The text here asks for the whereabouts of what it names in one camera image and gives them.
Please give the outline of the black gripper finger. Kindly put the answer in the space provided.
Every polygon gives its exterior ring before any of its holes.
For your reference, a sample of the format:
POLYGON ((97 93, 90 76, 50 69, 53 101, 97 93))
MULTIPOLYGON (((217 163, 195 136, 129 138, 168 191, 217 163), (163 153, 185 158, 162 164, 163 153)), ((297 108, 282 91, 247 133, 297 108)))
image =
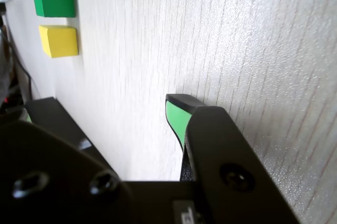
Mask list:
POLYGON ((64 140, 1 116, 1 223, 135 223, 117 174, 64 140))
POLYGON ((220 106, 187 94, 167 94, 166 119, 188 157, 197 205, 206 223, 297 223, 235 122, 220 106))

